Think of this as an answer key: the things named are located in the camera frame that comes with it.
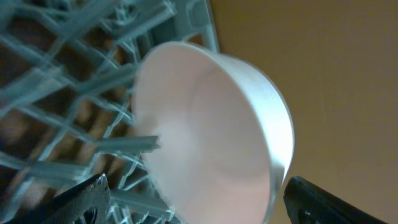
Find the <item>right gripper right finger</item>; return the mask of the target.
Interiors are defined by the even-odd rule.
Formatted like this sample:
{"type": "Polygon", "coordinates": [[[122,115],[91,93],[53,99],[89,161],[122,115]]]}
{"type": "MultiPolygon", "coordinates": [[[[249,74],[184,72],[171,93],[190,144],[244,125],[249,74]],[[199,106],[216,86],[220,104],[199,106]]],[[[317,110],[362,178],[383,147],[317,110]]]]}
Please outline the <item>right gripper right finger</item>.
{"type": "Polygon", "coordinates": [[[386,224],[299,176],[288,181],[284,203],[292,224],[386,224]]]}

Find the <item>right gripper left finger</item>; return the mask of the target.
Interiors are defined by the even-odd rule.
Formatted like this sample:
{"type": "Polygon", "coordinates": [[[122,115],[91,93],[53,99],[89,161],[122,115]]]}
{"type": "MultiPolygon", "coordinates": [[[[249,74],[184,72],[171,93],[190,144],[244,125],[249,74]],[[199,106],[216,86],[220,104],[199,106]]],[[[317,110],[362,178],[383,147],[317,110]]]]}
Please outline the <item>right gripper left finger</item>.
{"type": "Polygon", "coordinates": [[[104,224],[110,200],[106,175],[96,174],[6,224],[104,224]]]}

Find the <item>small pink bowl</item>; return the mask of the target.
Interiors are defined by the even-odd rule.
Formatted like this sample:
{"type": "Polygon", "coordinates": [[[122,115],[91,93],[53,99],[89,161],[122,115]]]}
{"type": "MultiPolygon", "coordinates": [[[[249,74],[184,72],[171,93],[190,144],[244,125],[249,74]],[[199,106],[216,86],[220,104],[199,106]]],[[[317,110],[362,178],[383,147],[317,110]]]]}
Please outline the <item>small pink bowl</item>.
{"type": "Polygon", "coordinates": [[[289,108],[272,80],[238,58],[186,42],[152,49],[138,71],[143,160],[186,223],[266,223],[294,154],[289,108]]]}

